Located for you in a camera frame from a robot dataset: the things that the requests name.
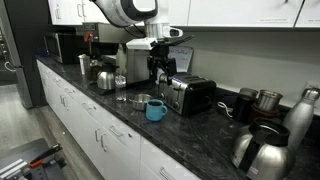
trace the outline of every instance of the toaster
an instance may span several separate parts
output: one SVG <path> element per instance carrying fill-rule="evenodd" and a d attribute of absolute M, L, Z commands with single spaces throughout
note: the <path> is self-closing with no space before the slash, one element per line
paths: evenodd
<path fill-rule="evenodd" d="M 214 81 L 190 73 L 178 73 L 171 78 L 168 85 L 165 74 L 159 77 L 158 95 L 168 107 L 185 117 L 211 108 Z"/>

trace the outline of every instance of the kitchen counter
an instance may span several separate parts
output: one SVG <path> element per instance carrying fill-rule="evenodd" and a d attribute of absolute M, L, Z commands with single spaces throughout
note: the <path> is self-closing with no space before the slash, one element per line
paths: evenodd
<path fill-rule="evenodd" d="M 61 65 L 51 58 L 37 59 L 199 178 L 246 179 L 230 160 L 232 138 L 242 124 L 225 116 L 216 106 L 188 118 L 169 109 L 160 122 L 151 122 L 144 112 L 134 110 L 130 101 L 118 102 L 114 93 L 98 95 L 97 88 L 89 85 L 89 81 L 81 75 L 80 65 Z M 153 83 L 137 85 L 127 89 L 127 98 L 133 98 L 138 93 L 156 97 L 156 90 Z M 319 172 L 319 147 L 303 145 L 287 179 L 317 179 Z"/>

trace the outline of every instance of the black microwave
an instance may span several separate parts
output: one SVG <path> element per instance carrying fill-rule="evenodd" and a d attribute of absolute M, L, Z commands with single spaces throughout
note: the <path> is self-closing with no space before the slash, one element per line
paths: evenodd
<path fill-rule="evenodd" d="M 46 33 L 44 36 L 48 55 L 62 64 L 79 63 L 78 56 L 88 52 L 83 36 L 64 33 Z"/>

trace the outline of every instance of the mug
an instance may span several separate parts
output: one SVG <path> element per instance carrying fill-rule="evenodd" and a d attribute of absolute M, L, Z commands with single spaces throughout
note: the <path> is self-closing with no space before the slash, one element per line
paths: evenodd
<path fill-rule="evenodd" d="M 147 103 L 147 119 L 150 121 L 159 121 L 168 112 L 167 107 L 162 101 L 157 99 L 151 99 Z"/>

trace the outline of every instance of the thermos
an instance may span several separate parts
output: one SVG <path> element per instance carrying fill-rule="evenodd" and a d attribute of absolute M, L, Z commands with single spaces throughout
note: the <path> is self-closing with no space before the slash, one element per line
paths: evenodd
<path fill-rule="evenodd" d="M 283 125 L 257 118 L 235 136 L 232 163 L 249 179 L 283 180 L 295 163 L 295 153 L 288 147 L 289 135 Z"/>
<path fill-rule="evenodd" d="M 289 111 L 283 125 L 291 132 L 289 145 L 297 150 L 303 137 L 311 125 L 314 104 L 319 99 L 319 89 L 307 88 L 303 91 L 300 101 Z"/>

